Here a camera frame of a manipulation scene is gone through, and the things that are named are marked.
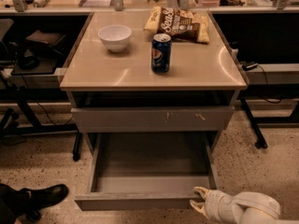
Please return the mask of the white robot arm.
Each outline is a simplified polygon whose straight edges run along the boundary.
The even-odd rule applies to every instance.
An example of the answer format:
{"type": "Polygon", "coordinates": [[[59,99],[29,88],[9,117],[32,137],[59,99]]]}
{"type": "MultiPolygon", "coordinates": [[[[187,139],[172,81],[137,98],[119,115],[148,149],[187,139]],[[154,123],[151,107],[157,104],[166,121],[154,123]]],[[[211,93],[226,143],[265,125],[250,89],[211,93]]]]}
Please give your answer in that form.
{"type": "Polygon", "coordinates": [[[299,220],[281,219],[280,204],[260,192],[244,191],[235,196],[217,189],[195,187],[202,202],[190,205],[207,219],[221,224],[299,224],[299,220]]]}

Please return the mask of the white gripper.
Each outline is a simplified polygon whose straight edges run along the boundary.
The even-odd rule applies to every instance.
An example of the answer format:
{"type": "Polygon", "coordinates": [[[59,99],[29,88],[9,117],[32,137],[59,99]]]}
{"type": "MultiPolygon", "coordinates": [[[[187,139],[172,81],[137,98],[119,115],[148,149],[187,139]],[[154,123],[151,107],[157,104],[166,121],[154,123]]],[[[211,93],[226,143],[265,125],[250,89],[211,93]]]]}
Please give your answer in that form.
{"type": "Polygon", "coordinates": [[[231,195],[204,187],[195,187],[193,190],[205,200],[205,205],[190,200],[190,205],[194,210],[218,223],[235,223],[231,195]]]}

